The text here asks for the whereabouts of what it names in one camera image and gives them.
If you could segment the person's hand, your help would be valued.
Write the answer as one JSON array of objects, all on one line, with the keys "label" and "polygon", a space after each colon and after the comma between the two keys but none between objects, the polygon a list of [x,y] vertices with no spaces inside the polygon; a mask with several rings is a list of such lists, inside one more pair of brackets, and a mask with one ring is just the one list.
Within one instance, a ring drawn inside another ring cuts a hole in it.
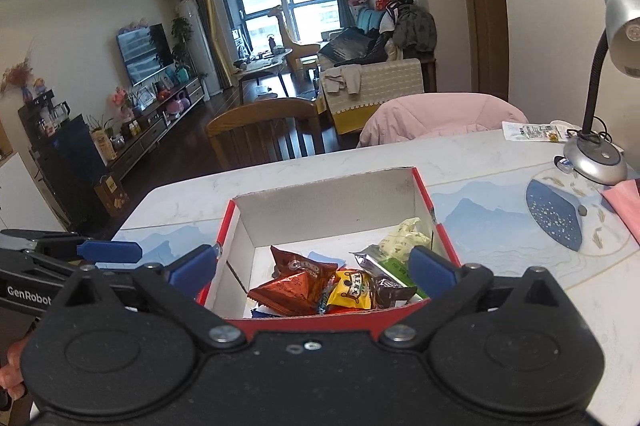
[{"label": "person's hand", "polygon": [[20,400],[26,394],[24,377],[21,369],[22,353],[28,343],[29,337],[25,336],[14,342],[6,350],[6,365],[0,371],[0,385],[13,401]]}]

